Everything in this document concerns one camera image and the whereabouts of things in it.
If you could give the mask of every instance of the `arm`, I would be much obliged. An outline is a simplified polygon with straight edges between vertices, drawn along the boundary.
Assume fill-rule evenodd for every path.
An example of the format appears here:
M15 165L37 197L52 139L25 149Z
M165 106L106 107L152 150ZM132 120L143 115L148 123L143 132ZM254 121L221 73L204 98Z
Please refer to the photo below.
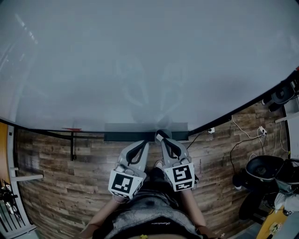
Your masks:
M105 204L101 210L93 216L91 221L87 224L87 226L83 229L82 232L74 239L79 238L91 238L93 236L93 232L102 226L106 218L114 212L125 199L122 197L112 197L108 203Z
M187 215L190 217L191 221L200 233L207 235L209 238L216 238L217 236L206 227L206 221L197 206L191 189L181 191L181 199Z

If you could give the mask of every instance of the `wooden floor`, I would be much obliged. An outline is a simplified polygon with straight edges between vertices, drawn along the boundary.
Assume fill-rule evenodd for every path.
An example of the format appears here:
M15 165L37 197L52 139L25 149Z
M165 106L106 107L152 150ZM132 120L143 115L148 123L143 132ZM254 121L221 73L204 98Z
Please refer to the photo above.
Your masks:
M251 137L262 125L268 132L265 142L267 155L275 145L274 120L282 112L269 113L261 103L234 115L234 120ZM277 124L277 142L274 155L287 158L279 142L280 125ZM204 133L189 148L199 178L199 187L193 191L208 227L216 234L228 238L251 225L240 221L238 211L247 195L232 185L233 168L229 160L232 147L248 139L231 121L215 128L214 134ZM287 148L285 124L281 139ZM88 223L90 218L111 198L108 192L110 170L127 142L76 140L76 161L70 161L70 143L28 131L17 133L17 158L22 175L42 173L42 180L21 182L21 194L29 218L45 239L71 238ZM236 170L245 167L251 154L261 155L259 139L238 145L232 155ZM161 159L161 149L151 143L148 166Z

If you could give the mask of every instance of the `person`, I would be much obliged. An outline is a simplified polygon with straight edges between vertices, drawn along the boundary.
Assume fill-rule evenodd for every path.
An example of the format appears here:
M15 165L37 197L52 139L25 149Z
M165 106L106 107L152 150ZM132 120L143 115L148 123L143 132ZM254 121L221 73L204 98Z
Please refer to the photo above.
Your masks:
M157 161L133 199L112 199L75 237L93 239L212 239L191 189L174 192Z

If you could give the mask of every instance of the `shoe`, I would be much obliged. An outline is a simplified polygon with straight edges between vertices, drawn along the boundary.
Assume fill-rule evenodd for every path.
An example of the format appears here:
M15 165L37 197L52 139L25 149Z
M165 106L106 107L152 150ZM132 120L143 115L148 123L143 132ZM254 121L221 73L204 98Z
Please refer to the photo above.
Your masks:
M163 167L162 161L158 160L158 161L155 163L155 168L162 169L162 167Z

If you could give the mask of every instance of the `white cable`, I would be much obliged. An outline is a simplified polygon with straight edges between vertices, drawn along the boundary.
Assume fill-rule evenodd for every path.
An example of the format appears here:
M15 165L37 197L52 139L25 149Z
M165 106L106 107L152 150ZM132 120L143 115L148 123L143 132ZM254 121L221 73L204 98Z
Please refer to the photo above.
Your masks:
M266 155L266 150L265 150L265 148L264 148L264 146L263 146L263 142L261 141L261 137L262 137L262 135L258 135L258 129L256 130L256 134L257 134L258 139L260 140L260 142L261 142L261 144L262 144L262 151L264 152L264 155Z
M284 151L286 151L286 152L288 152L288 153L289 153L289 151L285 150L285 149L282 147L282 143L281 143L281 122L280 122L280 134L279 134L279 141L280 141L281 148L282 148Z
M237 123L234 121L234 118L233 118L233 116L232 116L232 120L233 120L233 122L234 122L234 124L235 125L237 125ZM248 133L246 133L246 135L248 136L248 138L250 138L250 139L256 139L256 138L259 138L260 136L262 136L262 135L258 135L257 134L257 137L250 137L249 135L248 135Z
M251 159L251 156L252 156L252 155L254 155L254 156L256 157L256 155L255 155L255 154L251 154L251 155L249 156L249 161L250 161L250 159Z
M273 150L272 156L274 155L275 148L276 148L276 123L275 123L275 145L274 145L274 150Z

